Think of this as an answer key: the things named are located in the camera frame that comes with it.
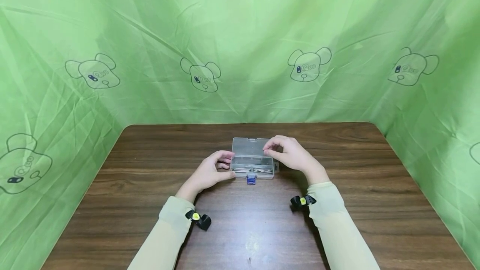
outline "blue small object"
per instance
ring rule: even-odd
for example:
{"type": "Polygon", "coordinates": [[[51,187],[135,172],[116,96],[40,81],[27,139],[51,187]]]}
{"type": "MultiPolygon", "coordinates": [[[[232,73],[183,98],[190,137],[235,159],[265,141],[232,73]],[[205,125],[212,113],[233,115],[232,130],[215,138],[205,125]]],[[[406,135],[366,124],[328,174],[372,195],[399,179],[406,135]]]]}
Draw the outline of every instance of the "blue small object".
{"type": "Polygon", "coordinates": [[[255,174],[247,174],[247,185],[255,185],[257,176],[255,174]]]}

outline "wooden table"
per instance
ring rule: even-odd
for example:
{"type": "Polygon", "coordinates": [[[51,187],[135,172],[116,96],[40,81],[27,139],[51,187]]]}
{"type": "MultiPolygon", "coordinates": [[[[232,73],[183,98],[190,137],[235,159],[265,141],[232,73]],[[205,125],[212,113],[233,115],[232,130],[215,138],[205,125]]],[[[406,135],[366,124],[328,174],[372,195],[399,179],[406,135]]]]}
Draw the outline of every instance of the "wooden table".
{"type": "MultiPolygon", "coordinates": [[[[234,137],[297,138],[325,166],[381,269],[473,266],[380,131],[367,123],[134,125],[126,128],[45,263],[44,270],[125,270],[170,195],[234,137]]],[[[197,198],[212,218],[193,227],[177,270],[329,269],[313,222],[290,210],[300,172],[217,185],[197,198]]]]}

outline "finger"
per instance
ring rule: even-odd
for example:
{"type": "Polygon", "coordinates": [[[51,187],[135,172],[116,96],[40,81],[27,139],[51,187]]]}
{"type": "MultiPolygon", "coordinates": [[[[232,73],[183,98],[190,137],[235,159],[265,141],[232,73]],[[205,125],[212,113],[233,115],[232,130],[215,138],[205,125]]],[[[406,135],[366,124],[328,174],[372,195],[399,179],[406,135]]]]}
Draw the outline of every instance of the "finger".
{"type": "Polygon", "coordinates": [[[273,138],[271,138],[267,143],[265,143],[265,146],[263,147],[263,150],[265,149],[270,149],[274,145],[280,145],[284,147],[283,145],[285,144],[285,140],[288,138],[285,137],[284,135],[277,135],[273,138]]]}
{"type": "Polygon", "coordinates": [[[222,162],[216,163],[215,167],[217,167],[217,169],[230,169],[230,165],[224,164],[222,162]]]}
{"type": "Polygon", "coordinates": [[[221,159],[218,159],[218,161],[223,162],[223,163],[227,163],[227,164],[230,164],[232,162],[232,160],[227,158],[227,157],[223,157],[221,159]]]}
{"type": "Polygon", "coordinates": [[[221,182],[227,179],[232,179],[235,177],[235,172],[226,171],[226,172],[217,172],[217,181],[221,182]]]}
{"type": "Polygon", "coordinates": [[[215,159],[215,162],[221,158],[231,159],[235,154],[231,151],[219,150],[212,153],[209,158],[215,159]]]}
{"type": "Polygon", "coordinates": [[[272,158],[274,158],[276,160],[279,160],[279,161],[282,161],[282,157],[285,155],[284,153],[280,153],[278,151],[274,151],[274,150],[270,150],[270,149],[264,150],[263,154],[268,155],[269,157],[272,157],[272,158]]]}

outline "right hand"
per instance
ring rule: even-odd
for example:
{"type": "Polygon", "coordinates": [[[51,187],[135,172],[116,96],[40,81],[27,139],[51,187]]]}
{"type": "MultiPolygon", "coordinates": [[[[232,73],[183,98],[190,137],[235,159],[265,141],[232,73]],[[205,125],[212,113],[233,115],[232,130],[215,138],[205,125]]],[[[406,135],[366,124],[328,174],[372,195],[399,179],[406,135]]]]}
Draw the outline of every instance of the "right hand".
{"type": "Polygon", "coordinates": [[[276,135],[265,144],[263,153],[278,160],[288,168],[303,172],[310,184],[330,180],[321,163],[292,137],[276,135]],[[277,151],[279,146],[283,148],[283,152],[277,151]]]}

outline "beige sleeve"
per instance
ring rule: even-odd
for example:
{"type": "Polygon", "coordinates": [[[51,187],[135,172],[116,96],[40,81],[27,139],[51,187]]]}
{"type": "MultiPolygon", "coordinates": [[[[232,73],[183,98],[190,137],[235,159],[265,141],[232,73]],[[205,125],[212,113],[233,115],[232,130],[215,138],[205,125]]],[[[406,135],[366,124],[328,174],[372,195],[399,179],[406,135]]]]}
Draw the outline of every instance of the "beige sleeve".
{"type": "Polygon", "coordinates": [[[193,208],[186,200],[170,197],[127,270],[173,270],[192,223],[185,214],[193,208]]]}
{"type": "Polygon", "coordinates": [[[311,185],[310,218],[318,228],[332,270],[379,270],[378,264],[332,182],[311,185]]]}

